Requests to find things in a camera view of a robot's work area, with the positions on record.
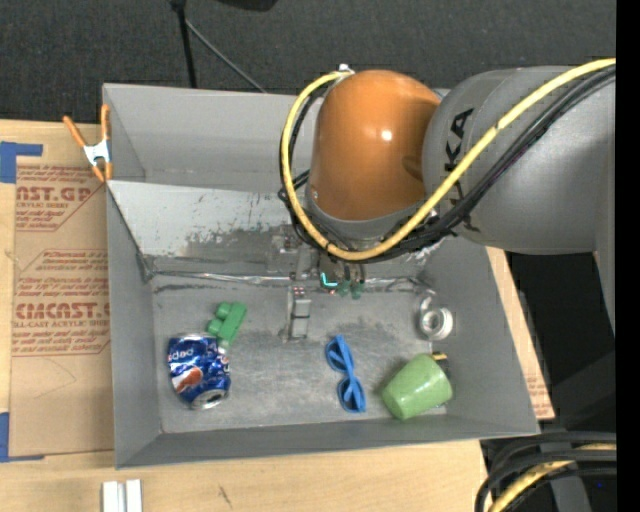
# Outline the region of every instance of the blue tape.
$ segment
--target blue tape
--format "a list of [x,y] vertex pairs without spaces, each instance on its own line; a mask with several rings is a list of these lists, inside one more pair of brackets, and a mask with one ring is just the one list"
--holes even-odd
[[42,457],[9,457],[9,413],[0,413],[0,464],[17,460],[39,460]]
[[0,182],[16,182],[16,157],[42,156],[42,144],[0,142]]
[[9,460],[9,413],[0,414],[0,462]]

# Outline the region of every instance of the blue can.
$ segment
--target blue can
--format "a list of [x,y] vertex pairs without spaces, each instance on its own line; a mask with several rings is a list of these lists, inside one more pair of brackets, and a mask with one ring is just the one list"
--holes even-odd
[[173,336],[167,364],[174,390],[191,408],[209,409],[229,396],[229,359],[215,336]]

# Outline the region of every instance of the gray bin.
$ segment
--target gray bin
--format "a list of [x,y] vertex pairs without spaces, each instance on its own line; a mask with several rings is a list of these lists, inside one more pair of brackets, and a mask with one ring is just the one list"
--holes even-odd
[[[274,247],[288,229],[275,192],[293,97],[107,84],[104,99],[117,178],[108,185],[107,221],[118,467],[538,432],[480,245],[447,239],[421,258],[369,265],[360,300],[303,281],[312,299],[308,336],[283,335],[298,259]],[[310,160],[316,115],[317,107],[299,137],[298,171]],[[417,330],[416,282],[453,311],[446,340],[431,344]],[[218,303],[235,300],[248,313],[230,353],[230,397],[190,410],[169,381],[169,337],[204,330]],[[338,333],[367,393],[363,414],[340,408],[342,376],[324,359]],[[454,397],[394,419],[382,387],[415,354],[432,350],[449,356]]]

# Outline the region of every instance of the blue plastic glasses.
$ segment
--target blue plastic glasses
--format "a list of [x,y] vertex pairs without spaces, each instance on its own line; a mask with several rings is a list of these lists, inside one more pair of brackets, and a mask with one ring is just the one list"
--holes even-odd
[[338,384],[340,405],[348,412],[364,412],[367,409],[364,388],[358,377],[353,373],[353,356],[342,334],[338,334],[327,343],[325,355],[331,368],[346,374],[345,378]]

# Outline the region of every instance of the table surface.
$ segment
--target table surface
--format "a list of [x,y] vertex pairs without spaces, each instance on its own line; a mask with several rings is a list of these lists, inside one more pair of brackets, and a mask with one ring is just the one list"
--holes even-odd
[[[98,127],[80,128],[87,140],[97,140]],[[61,123],[0,120],[0,140],[30,142],[34,134],[50,156],[74,147]],[[9,406],[14,202],[15,186],[0,183],[0,413]],[[549,396],[506,257],[497,249],[488,254],[534,409],[538,418],[549,418]],[[140,478],[144,509],[153,511],[470,511],[485,477],[477,441],[121,471],[105,451],[0,464],[0,508],[99,510],[102,482]]]

